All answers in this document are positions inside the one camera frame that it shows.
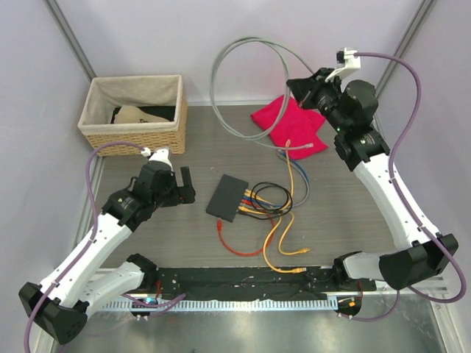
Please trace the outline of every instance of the gray floor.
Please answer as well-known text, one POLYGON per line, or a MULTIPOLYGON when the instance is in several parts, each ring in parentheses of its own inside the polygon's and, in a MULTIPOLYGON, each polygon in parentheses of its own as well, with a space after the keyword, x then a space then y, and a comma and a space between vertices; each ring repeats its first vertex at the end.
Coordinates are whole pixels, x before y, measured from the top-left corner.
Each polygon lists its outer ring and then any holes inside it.
MULTIPOLYGON (((361 315, 384 313, 394 298, 367 297, 361 315)), ((333 312, 169 313, 128 321, 129 313, 97 313, 67 353, 439 353, 446 352, 429 302, 401 296, 395 312, 375 323, 333 312), (99 337, 87 337, 87 333, 99 337)))
MULTIPOLYGON (((229 124, 250 134, 260 131, 249 117, 257 109, 232 106, 222 107, 221 111, 229 124)), ((329 145, 333 136, 327 123, 319 131, 319 137, 329 145)), ((136 252, 162 267, 265 264, 262 256, 238 257, 229 253, 219 242, 216 219, 207 215, 205 208, 222 174, 245 179, 251 185, 271 181, 288 188, 286 164, 271 149, 230 135, 210 107, 190 107, 186 151, 173 155, 171 160, 176 168, 190 166, 196 203, 157 210, 110 255, 103 267, 118 267, 136 252)), ((144 163, 140 156, 107 157, 98 205, 101 207, 110 193, 125 187, 144 163)), ((309 247, 311 252, 287 257, 273 245, 268 254, 275 265, 330 265, 334 257, 351 251, 384 252, 394 248, 372 197, 333 147, 300 163, 311 179, 311 197, 294 211, 296 221, 283 244, 286 250, 309 247)), ((294 198, 299 199, 304 186, 301 178, 295 177, 294 198)), ((238 215, 233 224, 224 223, 223 234, 233 248, 253 252, 262 246, 269 230, 268 222, 238 215)))

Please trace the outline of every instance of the wall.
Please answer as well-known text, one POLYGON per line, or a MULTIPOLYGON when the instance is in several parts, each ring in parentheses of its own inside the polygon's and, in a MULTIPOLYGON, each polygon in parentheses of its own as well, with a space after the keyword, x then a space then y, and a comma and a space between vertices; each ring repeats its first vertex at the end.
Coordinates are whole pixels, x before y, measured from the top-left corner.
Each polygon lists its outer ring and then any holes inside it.
POLYGON ((91 150, 77 131, 88 81, 42 1, 0 11, 0 351, 22 352, 18 291, 70 251, 91 150))
MULTIPOLYGON (((298 52, 316 70, 336 64, 345 46, 392 53, 420 0, 59 0, 97 76, 183 74, 188 100, 208 100, 210 67, 219 50, 247 35, 298 52)), ((224 61, 221 101, 273 99, 283 92, 277 56, 251 43, 224 61)), ((308 72, 290 60, 294 76, 308 72)), ((377 82, 385 63, 361 76, 377 82)))
MULTIPOLYGON (((398 152, 397 167, 428 217, 443 233, 459 241, 456 259, 471 283, 471 119, 469 86, 470 46, 463 38, 471 31, 471 3, 438 1, 405 59, 419 72, 423 86, 417 123, 398 152)), ((399 70, 380 100, 380 124, 392 145, 406 124, 415 100, 414 82, 399 70)), ((458 278, 446 270, 451 291, 458 278)), ((449 305, 461 338, 471 352, 468 327, 471 295, 449 305)))

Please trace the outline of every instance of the gray tabletop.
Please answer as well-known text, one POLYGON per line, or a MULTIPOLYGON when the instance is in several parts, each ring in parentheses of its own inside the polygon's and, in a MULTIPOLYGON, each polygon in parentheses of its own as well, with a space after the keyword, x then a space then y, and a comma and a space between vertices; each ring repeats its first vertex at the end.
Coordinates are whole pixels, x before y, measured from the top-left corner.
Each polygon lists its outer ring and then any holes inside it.
MULTIPOLYGON (((253 134, 260 130, 249 114, 259 108, 230 106, 221 107, 221 112, 236 129, 253 134)), ((327 123, 318 135, 332 145, 334 132, 327 123)), ((265 265, 261 255, 239 257, 228 252, 219 241, 216 218, 206 214, 205 209, 222 174, 246 180, 251 186, 270 181, 288 188, 286 164, 275 156, 275 151, 230 135, 217 121, 212 108, 190 107, 186 153, 172 155, 171 161, 176 170, 184 165, 190 167, 196 202, 157 210, 108 257, 103 267, 118 267, 134 253, 148 257, 160 267, 265 265)), ((98 205, 101 207, 112 192, 124 188, 145 162, 141 156, 106 157, 98 205)), ((375 202, 348 171, 333 146, 298 162, 310 178, 311 195, 303 206, 294 210, 296 219, 283 247, 286 251, 309 247, 311 251, 296 256, 279 254, 277 241, 281 232, 277 232, 267 252, 274 265, 331 265, 335 257, 348 252, 394 249, 389 229, 375 202)), ((304 191, 302 179, 295 174, 295 201, 304 191)), ((283 219, 281 229, 288 219, 283 219)), ((254 252, 262 247, 270 229, 267 221, 237 215, 233 223, 224 222, 222 231, 234 249, 254 252)))

